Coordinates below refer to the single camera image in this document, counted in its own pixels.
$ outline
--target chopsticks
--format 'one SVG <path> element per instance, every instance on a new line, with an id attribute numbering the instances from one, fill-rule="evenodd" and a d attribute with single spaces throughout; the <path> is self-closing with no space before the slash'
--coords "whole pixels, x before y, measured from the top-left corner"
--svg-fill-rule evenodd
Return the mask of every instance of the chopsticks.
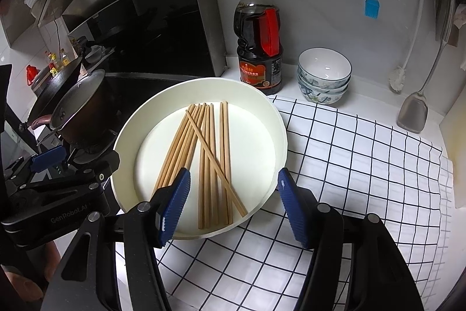
<path id="1" fill-rule="evenodd" d="M 214 157 L 213 153 L 211 152 L 209 146 L 206 143 L 206 140 L 204 139 L 204 136 L 202 136 L 202 132 L 199 130 L 199 127 L 197 126 L 196 122 L 194 121 L 193 117 L 190 115 L 188 110 L 186 110 L 186 115 L 188 116 L 189 123 L 190 123 L 191 127 L 194 129 L 194 133 L 197 135 L 197 138 L 199 139 L 199 141 L 202 144 L 202 148 L 204 149 L 204 151 L 206 152 L 206 155 L 208 156 L 208 158 L 210 160 L 210 164 L 213 166 L 213 168 L 215 169 L 217 175 L 220 177 L 222 186 L 227 190 L 228 195 L 231 197 L 231 199 L 232 199 L 234 205 L 236 206 L 236 208 L 238 209 L 239 214 L 241 215 L 241 217 L 245 217 L 248 214 L 248 211 L 246 210 L 243 203 L 241 202 L 241 200 L 236 195 L 236 192 L 232 188 L 230 182 L 225 177 L 225 175 L 224 175 L 224 173 L 223 173 L 222 169 L 220 168 L 220 165 L 219 165 L 219 163 L 217 161 L 217 158 Z"/>
<path id="2" fill-rule="evenodd" d="M 225 177 L 227 178 L 228 182 L 231 183 L 231 165 L 230 165 L 230 130 L 228 126 L 228 103 L 222 102 L 220 104 L 220 108 L 223 108 L 223 151 L 225 154 L 224 163 L 225 163 Z M 227 201 L 227 225 L 233 224 L 233 206 L 232 200 L 228 193 L 226 194 L 226 201 Z"/>
<path id="3" fill-rule="evenodd" d="M 233 204 L 244 217 L 247 210 L 231 186 L 228 103 L 220 104 L 220 164 L 216 158 L 213 104 L 191 104 L 183 116 L 166 154 L 152 195 L 173 183 L 182 167 L 190 169 L 197 140 L 201 143 L 199 160 L 198 228 L 209 229 L 220 222 L 233 223 Z M 221 190 L 218 193 L 217 176 Z"/>
<path id="4" fill-rule="evenodd" d="M 210 149 L 215 156 L 215 116 L 213 114 L 213 104 L 210 104 Z M 215 169 L 210 165 L 210 190 L 212 201 L 212 223 L 218 225 L 218 184 Z"/>

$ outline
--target white tile wall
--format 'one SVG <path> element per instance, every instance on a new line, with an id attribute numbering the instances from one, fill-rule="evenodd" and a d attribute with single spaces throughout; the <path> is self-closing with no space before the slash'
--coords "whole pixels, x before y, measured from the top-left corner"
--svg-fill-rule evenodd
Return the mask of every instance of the white tile wall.
<path id="1" fill-rule="evenodd" d="M 45 44 L 47 45 L 47 50 L 58 54 L 59 48 L 64 48 L 65 52 L 73 54 L 73 47 L 68 39 L 68 31 L 63 23 L 63 18 L 60 17 L 55 22 L 50 22 L 45 26 L 39 28 L 40 34 L 42 35 Z M 60 34 L 60 45 L 58 44 L 57 32 Z"/>
<path id="2" fill-rule="evenodd" d="M 44 55 L 47 49 L 39 29 L 29 27 L 10 48 L 0 22 L 0 65 L 12 64 L 12 73 L 6 100 L 18 118 L 26 121 L 36 101 L 36 95 L 27 85 L 26 67 L 35 66 L 41 70 L 48 61 Z"/>
<path id="3" fill-rule="evenodd" d="M 328 47 L 348 57 L 355 75 L 388 86 L 389 72 L 406 58 L 419 0 L 379 0 L 378 20 L 364 16 L 365 0 L 273 1 L 280 7 L 285 62 L 296 64 L 302 51 L 316 46 Z M 218 0 L 229 54 L 236 54 L 237 37 L 232 21 L 238 2 Z M 458 48 L 446 48 L 426 91 L 429 106 L 443 115 L 465 84 L 466 73 L 460 69 L 465 44 L 466 31 L 461 31 Z M 433 0 L 426 0 L 418 39 L 407 67 L 407 94 L 422 86 L 438 48 Z"/>

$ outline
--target blue patterned bowl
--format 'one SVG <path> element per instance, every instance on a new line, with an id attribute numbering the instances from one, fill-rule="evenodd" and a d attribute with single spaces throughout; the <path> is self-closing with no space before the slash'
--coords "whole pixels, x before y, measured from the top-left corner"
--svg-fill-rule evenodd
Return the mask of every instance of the blue patterned bowl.
<path id="1" fill-rule="evenodd" d="M 299 56 L 298 72 L 311 85 L 330 90 L 348 82 L 352 67 L 343 54 L 327 48 L 312 48 Z"/>
<path id="2" fill-rule="evenodd" d="M 318 104 L 332 104 L 336 101 L 339 101 L 348 89 L 348 84 L 343 86 L 343 90 L 338 93 L 323 93 L 324 90 L 316 88 L 308 83 L 301 75 L 298 73 L 298 85 L 304 95 L 304 97 L 309 102 L 314 102 Z"/>

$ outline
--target metal spatula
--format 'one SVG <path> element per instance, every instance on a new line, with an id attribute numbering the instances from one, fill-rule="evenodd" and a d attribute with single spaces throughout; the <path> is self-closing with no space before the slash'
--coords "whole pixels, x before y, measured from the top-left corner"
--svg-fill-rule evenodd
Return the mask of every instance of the metal spatula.
<path id="1" fill-rule="evenodd" d="M 424 90 L 429 84 L 430 79 L 432 78 L 435 69 L 437 68 L 437 64 L 440 61 L 443 50 L 448 44 L 448 40 L 450 39 L 454 11 L 455 0 L 450 0 L 448 4 L 448 12 L 445 15 L 445 21 L 443 24 L 439 52 L 437 53 L 437 57 L 435 58 L 434 64 L 432 65 L 429 76 L 419 91 L 411 94 L 405 99 L 398 114 L 397 124 L 409 132 L 421 133 L 426 125 L 427 112 L 429 108 L 427 107 L 427 99 L 424 96 Z"/>

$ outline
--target bottle label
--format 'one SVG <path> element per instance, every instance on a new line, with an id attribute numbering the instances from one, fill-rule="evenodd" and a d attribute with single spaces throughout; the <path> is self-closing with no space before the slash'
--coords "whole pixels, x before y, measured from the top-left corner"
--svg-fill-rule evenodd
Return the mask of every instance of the bottle label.
<path id="1" fill-rule="evenodd" d="M 268 89 L 281 82 L 281 57 L 263 62 L 239 59 L 241 81 L 257 89 Z"/>

